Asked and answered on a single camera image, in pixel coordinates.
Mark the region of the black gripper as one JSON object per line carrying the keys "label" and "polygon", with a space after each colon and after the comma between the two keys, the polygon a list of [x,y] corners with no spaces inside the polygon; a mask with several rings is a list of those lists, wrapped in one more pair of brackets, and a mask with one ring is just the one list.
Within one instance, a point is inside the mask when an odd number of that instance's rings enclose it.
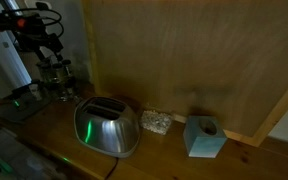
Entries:
{"label": "black gripper", "polygon": [[63,59],[61,55],[63,45],[59,40],[62,33],[59,35],[55,33],[48,34],[45,25],[39,20],[19,19],[16,21],[16,29],[24,41],[24,44],[33,50],[40,60],[46,58],[40,50],[41,47],[49,49],[58,60]]}

